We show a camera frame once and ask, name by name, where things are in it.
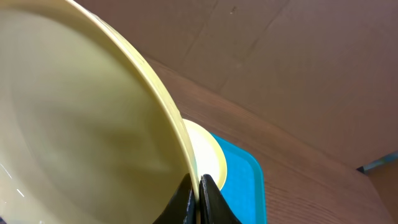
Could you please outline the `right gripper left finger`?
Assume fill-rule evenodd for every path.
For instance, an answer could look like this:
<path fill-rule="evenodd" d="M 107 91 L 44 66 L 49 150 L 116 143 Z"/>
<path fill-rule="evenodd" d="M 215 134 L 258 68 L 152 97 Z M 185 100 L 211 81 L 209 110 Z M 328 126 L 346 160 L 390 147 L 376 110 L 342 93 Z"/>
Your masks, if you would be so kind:
<path fill-rule="evenodd" d="M 184 176 L 154 224 L 196 224 L 196 201 L 189 174 Z"/>

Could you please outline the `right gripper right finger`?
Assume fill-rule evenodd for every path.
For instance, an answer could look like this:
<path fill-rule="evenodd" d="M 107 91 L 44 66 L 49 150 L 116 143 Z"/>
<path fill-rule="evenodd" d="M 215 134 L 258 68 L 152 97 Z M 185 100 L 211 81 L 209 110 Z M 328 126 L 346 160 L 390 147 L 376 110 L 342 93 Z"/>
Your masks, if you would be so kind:
<path fill-rule="evenodd" d="M 201 224 L 241 224 L 211 175 L 201 176 L 199 194 Z"/>

